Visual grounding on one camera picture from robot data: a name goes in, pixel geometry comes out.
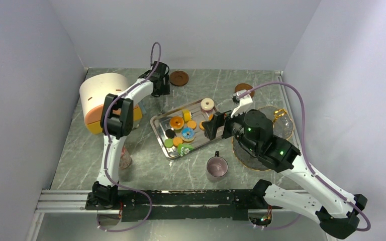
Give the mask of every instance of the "white container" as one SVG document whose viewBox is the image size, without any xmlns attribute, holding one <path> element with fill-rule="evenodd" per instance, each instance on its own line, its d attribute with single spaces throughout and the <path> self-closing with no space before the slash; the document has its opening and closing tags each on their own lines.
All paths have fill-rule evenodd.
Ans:
<svg viewBox="0 0 386 241">
<path fill-rule="evenodd" d="M 130 86 L 127 78 L 117 73 L 93 76 L 80 86 L 80 102 L 86 127 L 94 134 L 101 132 L 100 119 L 107 94 L 118 94 Z"/>
</svg>

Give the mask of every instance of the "marble surface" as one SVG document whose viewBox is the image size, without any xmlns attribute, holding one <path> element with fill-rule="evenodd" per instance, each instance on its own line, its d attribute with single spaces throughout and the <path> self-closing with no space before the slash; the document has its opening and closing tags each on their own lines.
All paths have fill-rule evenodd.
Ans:
<svg viewBox="0 0 386 241">
<path fill-rule="evenodd" d="M 114 72 L 134 83 L 146 69 L 90 69 L 86 78 Z M 300 186 L 273 171 L 255 171 L 245 167 L 233 154 L 231 139 L 220 140 L 171 162 L 164 156 L 150 125 L 154 115 L 200 98 L 212 98 L 220 111 L 233 109 L 231 95 L 238 83 L 252 86 L 276 81 L 272 71 L 183 69 L 190 80 L 183 87 L 171 86 L 171 94 L 160 98 L 148 96 L 142 103 L 146 109 L 140 127 L 128 136 L 125 147 L 132 164 L 119 171 L 120 182 L 138 189 L 249 189 L 259 179 L 269 180 L 285 189 Z M 274 105 L 285 108 L 279 86 L 272 85 L 256 91 L 252 108 Z M 297 140 L 290 141 L 297 146 Z M 103 155 L 103 134 L 93 135 L 84 125 L 82 107 L 78 102 L 66 143 L 56 170 L 52 190 L 91 190 L 97 178 Z M 229 164 L 225 178 L 212 183 L 206 178 L 206 162 L 220 151 Z"/>
</svg>

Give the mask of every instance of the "wooden coaster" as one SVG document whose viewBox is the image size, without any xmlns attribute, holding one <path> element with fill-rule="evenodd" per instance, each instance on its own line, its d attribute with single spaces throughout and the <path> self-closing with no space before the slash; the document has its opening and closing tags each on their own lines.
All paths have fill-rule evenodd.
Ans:
<svg viewBox="0 0 386 241">
<path fill-rule="evenodd" d="M 175 86 L 184 86 L 188 82 L 188 75 L 184 71 L 174 71 L 169 76 L 169 82 Z"/>
<path fill-rule="evenodd" d="M 237 91 L 240 91 L 240 90 L 250 90 L 250 89 L 252 89 L 252 86 L 250 86 L 249 84 L 241 83 L 236 85 L 236 88 L 234 88 L 234 92 L 236 93 Z M 250 95 L 251 95 L 251 98 L 254 97 L 255 91 L 251 92 Z"/>
</svg>

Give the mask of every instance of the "stainless steel cup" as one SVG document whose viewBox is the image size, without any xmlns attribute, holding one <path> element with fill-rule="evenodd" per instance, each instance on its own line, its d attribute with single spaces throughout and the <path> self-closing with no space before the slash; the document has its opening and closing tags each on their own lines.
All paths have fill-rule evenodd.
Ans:
<svg viewBox="0 0 386 241">
<path fill-rule="evenodd" d="M 215 156 L 207 162 L 207 178 L 212 182 L 217 182 L 226 176 L 228 170 L 229 164 L 220 157 L 220 152 L 216 151 Z"/>
</svg>

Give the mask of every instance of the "silver tray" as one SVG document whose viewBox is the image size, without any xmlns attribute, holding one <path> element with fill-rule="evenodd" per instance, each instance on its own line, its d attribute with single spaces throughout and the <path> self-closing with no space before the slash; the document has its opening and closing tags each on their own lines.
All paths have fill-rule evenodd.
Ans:
<svg viewBox="0 0 386 241">
<path fill-rule="evenodd" d="M 197 150 L 200 147 L 203 147 L 203 146 L 209 144 L 210 142 L 221 139 L 221 135 L 223 134 L 224 128 L 222 128 L 222 127 L 218 128 L 216 138 L 213 139 L 212 141 L 210 141 L 208 138 L 205 137 L 205 131 L 203 131 L 199 127 L 199 124 L 201 122 L 208 121 L 209 116 L 218 111 L 218 109 L 216 107 L 217 103 L 215 103 L 214 108 L 210 111 L 202 110 L 202 108 L 201 108 L 201 101 L 202 100 L 203 99 L 199 99 L 195 102 L 191 102 L 191 103 L 179 106 L 179 107 L 174 108 L 174 109 L 172 109 L 166 113 L 163 113 L 161 115 L 155 115 L 150 119 L 150 124 L 152 125 L 152 129 L 153 129 L 154 133 L 156 134 L 157 141 L 159 142 L 160 147 L 162 148 L 162 151 L 167 158 L 176 159 L 176 158 L 181 156 L 177 152 L 176 147 L 166 148 L 163 145 L 163 142 L 167 139 L 167 137 L 165 135 L 165 130 L 173 129 L 169 125 L 169 120 L 171 120 L 171 118 L 174 116 L 182 117 L 181 110 L 183 110 L 183 109 L 188 109 L 191 112 L 193 121 L 196 121 L 196 123 L 198 124 L 196 129 L 195 129 L 195 139 L 192 142 L 189 142 L 189 144 L 191 146 L 193 146 L 193 148 L 194 148 L 192 152 L 194 152 L 195 150 Z M 176 136 L 181 137 L 181 130 L 175 131 L 175 133 L 176 133 Z"/>
</svg>

